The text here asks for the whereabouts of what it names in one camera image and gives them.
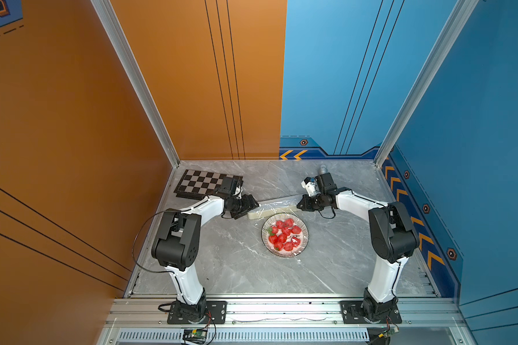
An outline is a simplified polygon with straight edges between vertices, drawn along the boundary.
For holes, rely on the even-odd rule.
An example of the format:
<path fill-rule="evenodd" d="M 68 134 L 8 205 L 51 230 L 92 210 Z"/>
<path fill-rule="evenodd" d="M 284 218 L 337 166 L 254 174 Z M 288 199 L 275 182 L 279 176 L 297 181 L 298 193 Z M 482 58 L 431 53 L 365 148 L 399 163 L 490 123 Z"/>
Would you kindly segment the cream plastic wrap dispenser box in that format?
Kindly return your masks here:
<path fill-rule="evenodd" d="M 261 201 L 259 207 L 247 213 L 247 218 L 256 220 L 271 217 L 276 214 L 295 214 L 298 211 L 297 204 L 301 199 L 301 195 L 292 195 Z"/>

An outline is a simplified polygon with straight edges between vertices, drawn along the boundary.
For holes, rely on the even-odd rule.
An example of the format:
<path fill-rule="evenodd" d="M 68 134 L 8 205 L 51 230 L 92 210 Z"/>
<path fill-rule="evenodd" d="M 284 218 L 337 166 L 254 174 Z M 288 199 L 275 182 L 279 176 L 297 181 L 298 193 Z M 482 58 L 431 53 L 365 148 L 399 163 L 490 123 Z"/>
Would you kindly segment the patterned plate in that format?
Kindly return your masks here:
<path fill-rule="evenodd" d="M 309 244 L 306 224 L 293 214 L 275 214 L 262 226 L 261 236 L 267 250 L 277 257 L 293 258 Z"/>

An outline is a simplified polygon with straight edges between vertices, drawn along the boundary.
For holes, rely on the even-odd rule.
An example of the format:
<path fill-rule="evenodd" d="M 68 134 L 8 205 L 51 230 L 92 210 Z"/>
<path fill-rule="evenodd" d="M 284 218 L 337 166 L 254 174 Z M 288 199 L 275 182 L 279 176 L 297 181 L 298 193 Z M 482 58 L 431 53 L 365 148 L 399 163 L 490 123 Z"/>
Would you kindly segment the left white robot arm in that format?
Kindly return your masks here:
<path fill-rule="evenodd" d="M 258 207 L 252 195 L 242 193 L 240 181 L 226 178 L 216 191 L 194 205 L 159 213 L 161 221 L 151 256 L 164 273 L 171 276 L 176 289 L 176 299 L 169 310 L 175 321 L 200 323 L 206 318 L 207 294 L 194 264 L 199 253 L 201 227 L 226 213 L 231 219 L 239 219 Z"/>

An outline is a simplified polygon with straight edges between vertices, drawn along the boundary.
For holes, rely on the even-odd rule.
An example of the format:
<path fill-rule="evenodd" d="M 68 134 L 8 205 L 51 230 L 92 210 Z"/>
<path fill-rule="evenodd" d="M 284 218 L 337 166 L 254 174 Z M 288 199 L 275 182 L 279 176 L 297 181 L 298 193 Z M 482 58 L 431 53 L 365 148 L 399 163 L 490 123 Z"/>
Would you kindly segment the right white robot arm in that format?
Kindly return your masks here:
<path fill-rule="evenodd" d="M 363 301 L 346 311 L 367 323 L 379 323 L 399 315 L 397 285 L 404 266 L 420 247 L 406 206 L 398 201 L 387 203 L 361 195 L 350 188 L 338 188 L 328 172 L 302 181 L 306 193 L 297 208 L 321 212 L 329 207 L 366 220 L 370 227 L 371 245 L 376 264 Z"/>

